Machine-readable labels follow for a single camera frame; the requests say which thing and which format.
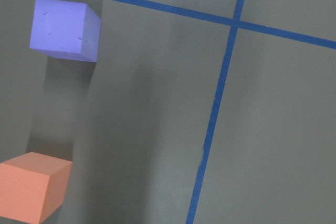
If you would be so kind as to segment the purple foam block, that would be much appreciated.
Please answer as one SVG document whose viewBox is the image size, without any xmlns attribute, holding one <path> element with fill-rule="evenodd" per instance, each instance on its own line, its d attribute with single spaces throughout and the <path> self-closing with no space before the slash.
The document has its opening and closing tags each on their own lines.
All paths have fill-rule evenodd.
<svg viewBox="0 0 336 224">
<path fill-rule="evenodd" d="M 35 0 L 29 47 L 58 59 L 96 62 L 100 28 L 86 3 Z"/>
</svg>

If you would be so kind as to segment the orange foam block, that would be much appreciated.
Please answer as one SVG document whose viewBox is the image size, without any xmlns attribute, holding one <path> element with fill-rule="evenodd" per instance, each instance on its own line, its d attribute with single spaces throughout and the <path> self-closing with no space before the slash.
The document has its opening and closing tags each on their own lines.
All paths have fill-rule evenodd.
<svg viewBox="0 0 336 224">
<path fill-rule="evenodd" d="M 1 216 L 42 223 L 64 202 L 72 162 L 35 152 L 1 163 Z"/>
</svg>

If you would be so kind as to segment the brown paper table cover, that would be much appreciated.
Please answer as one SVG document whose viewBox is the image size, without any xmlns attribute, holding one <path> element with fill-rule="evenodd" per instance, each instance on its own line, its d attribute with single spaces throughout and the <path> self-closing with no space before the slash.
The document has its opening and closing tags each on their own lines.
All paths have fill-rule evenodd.
<svg viewBox="0 0 336 224">
<path fill-rule="evenodd" d="M 1 161 L 73 162 L 48 223 L 335 223 L 335 0 L 66 0 L 95 63 L 1 0 Z"/>
</svg>

